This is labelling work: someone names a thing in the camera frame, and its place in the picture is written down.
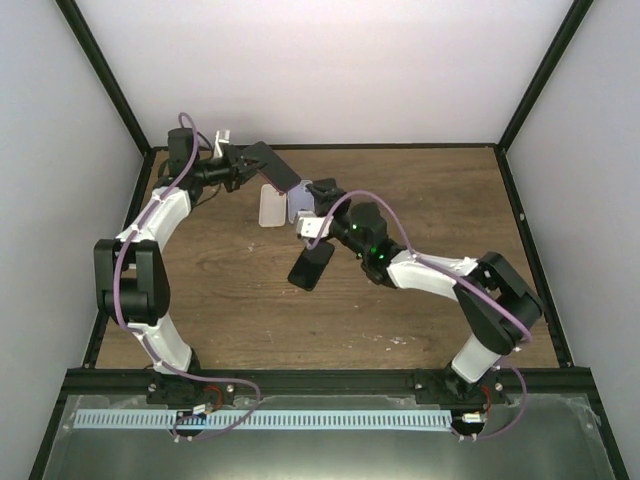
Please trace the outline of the lilac phone case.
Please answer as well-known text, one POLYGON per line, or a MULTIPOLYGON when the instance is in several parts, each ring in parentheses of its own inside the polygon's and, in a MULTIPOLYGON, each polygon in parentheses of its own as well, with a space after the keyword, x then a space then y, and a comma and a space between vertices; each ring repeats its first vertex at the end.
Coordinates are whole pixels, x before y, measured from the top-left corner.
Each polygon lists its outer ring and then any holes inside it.
POLYGON ((288 192, 287 208, 290 216, 295 216, 301 210, 314 211, 315 199, 308 189, 311 185, 311 180, 302 180, 288 192))

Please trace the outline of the black phone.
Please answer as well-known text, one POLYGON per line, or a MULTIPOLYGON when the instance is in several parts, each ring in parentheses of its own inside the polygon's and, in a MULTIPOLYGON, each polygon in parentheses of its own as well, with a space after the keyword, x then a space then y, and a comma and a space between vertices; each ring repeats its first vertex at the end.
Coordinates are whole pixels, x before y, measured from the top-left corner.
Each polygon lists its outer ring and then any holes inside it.
POLYGON ((334 251, 334 245, 328 242, 320 242, 314 249, 304 248, 288 274, 288 282, 297 288, 312 291, 334 251))

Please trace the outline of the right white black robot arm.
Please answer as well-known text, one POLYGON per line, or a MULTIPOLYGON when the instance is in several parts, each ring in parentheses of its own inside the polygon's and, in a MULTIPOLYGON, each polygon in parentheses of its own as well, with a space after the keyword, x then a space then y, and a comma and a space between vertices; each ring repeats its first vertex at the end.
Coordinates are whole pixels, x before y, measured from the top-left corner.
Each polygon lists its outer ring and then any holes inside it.
POLYGON ((407 239, 393 240, 386 220, 395 212, 379 196, 354 192, 332 178, 306 187, 312 211, 300 211, 296 233, 306 244, 303 277, 317 282, 331 257, 331 241, 351 250, 366 277, 392 289, 419 290, 455 301, 471 335, 445 368, 444 389, 458 403, 472 399, 480 380, 503 357, 532 340, 531 328, 544 314, 539 296, 499 253, 480 258, 439 257, 418 252, 407 239))

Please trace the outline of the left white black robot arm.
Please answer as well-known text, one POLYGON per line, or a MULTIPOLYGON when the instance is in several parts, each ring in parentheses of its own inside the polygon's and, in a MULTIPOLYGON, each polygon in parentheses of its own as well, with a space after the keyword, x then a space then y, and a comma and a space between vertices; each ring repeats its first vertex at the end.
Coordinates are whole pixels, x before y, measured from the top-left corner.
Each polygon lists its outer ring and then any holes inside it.
POLYGON ((231 145, 226 132, 210 142, 191 128, 174 128, 168 132, 167 171, 158 178, 148 203, 117 237, 94 246, 99 311, 139 341, 153 370, 173 374, 168 388, 181 403, 196 402, 205 381, 196 373, 194 350, 169 314, 171 289, 163 250, 180 223, 202 203, 207 187, 233 192, 265 166, 264 159, 231 145))

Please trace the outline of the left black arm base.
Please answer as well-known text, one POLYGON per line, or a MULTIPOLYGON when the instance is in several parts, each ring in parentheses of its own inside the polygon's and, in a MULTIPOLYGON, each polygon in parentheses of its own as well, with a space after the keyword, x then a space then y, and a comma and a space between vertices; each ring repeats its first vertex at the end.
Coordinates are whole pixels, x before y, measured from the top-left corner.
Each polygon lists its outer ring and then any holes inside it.
POLYGON ((160 374, 151 364, 144 367, 150 373, 147 403, 186 408, 200 404, 215 407, 230 405, 234 400, 234 387, 218 383, 204 383, 182 376, 160 374))

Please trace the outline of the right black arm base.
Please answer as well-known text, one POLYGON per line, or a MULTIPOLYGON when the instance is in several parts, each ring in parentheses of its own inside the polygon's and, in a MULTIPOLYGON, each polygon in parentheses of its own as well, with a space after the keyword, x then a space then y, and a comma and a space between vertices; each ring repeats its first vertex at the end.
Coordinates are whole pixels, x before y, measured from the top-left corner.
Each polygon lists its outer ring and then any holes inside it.
POLYGON ((493 376, 467 383, 451 369, 418 369, 411 375, 415 399, 420 404, 437 404, 442 408, 479 408, 485 403, 505 404, 503 392, 497 391, 493 376))

